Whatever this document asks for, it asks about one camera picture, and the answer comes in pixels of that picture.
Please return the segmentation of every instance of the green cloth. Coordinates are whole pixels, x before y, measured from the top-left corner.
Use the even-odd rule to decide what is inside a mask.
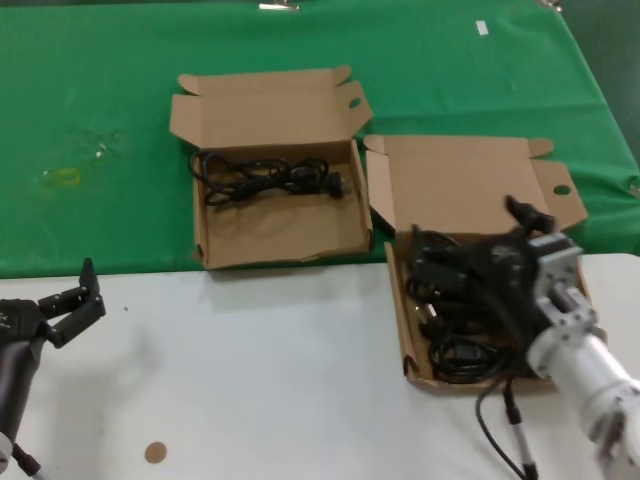
[[[563,0],[563,18],[640,162],[640,2]]]
[[[476,21],[489,34],[480,36]],[[552,138],[589,252],[640,253],[637,166],[561,17],[533,0],[312,0],[0,11],[0,276],[189,270],[180,73],[349,64],[377,133]],[[382,240],[370,256],[383,260]]]

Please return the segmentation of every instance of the cable bundle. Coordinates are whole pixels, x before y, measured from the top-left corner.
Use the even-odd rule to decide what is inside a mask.
[[[418,245],[416,264],[424,265],[423,254],[437,258],[447,249],[459,247],[452,238],[438,232],[414,230],[414,243]],[[409,265],[411,272],[414,265]],[[429,268],[420,278],[410,274],[405,290],[418,307],[416,313],[420,333],[430,341],[427,355],[433,378],[450,384],[473,384],[491,379],[491,383],[478,395],[475,414],[480,428],[505,463],[520,480],[537,480],[538,472],[531,458],[522,432],[522,417],[513,398],[512,382],[525,364],[524,352],[509,341],[504,326],[496,313],[474,298],[466,298],[459,291],[447,291],[441,285],[425,281]],[[455,275],[439,272],[443,281],[455,285]],[[496,342],[502,338],[502,345]],[[495,441],[482,416],[484,399],[504,382],[505,411],[517,438],[522,457],[522,468],[509,458]]]
[[[200,150],[189,160],[189,171],[208,187],[204,202],[214,207],[243,202],[272,189],[295,195],[327,193],[332,198],[343,196],[341,175],[330,173],[329,165],[321,158],[309,157],[294,165],[282,158],[230,162],[215,150]],[[221,179],[228,174],[234,179]]]

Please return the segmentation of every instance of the box lid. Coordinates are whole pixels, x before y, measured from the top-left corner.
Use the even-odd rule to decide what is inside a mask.
[[[372,117],[351,68],[180,75],[170,130],[200,148],[324,143],[351,138]]]
[[[505,195],[570,227],[587,218],[567,167],[535,160],[548,139],[368,135],[371,206],[396,231],[411,225],[448,234],[495,234],[514,226]]]

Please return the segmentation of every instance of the open cardboard box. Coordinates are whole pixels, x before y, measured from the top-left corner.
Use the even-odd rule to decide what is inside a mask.
[[[351,68],[239,75],[180,75],[170,131],[230,161],[320,157],[349,188],[326,194],[264,192],[242,204],[207,207],[194,180],[195,243],[205,268],[307,261],[366,252],[369,199],[353,135],[372,117]]]
[[[416,304],[405,293],[408,233],[415,224],[460,243],[504,233],[515,226],[504,208],[509,194],[554,215],[560,229],[571,227],[587,218],[571,176],[564,164],[537,159],[552,152],[548,139],[368,135],[364,143],[371,206],[398,239],[385,250],[404,374],[412,383],[432,387],[483,387],[488,382],[449,385],[433,378],[429,341],[420,334]]]

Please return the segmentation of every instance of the white table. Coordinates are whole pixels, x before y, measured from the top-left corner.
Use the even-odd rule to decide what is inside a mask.
[[[640,376],[640,260],[584,262],[613,352]],[[385,265],[104,276],[108,315],[46,347],[18,440],[54,480],[513,478],[471,396],[403,377]],[[75,278],[0,282],[40,298]],[[600,479],[557,393],[518,402],[544,480]],[[499,397],[489,425],[510,454]],[[152,465],[144,451],[164,442]],[[12,464],[2,477],[24,479]]]

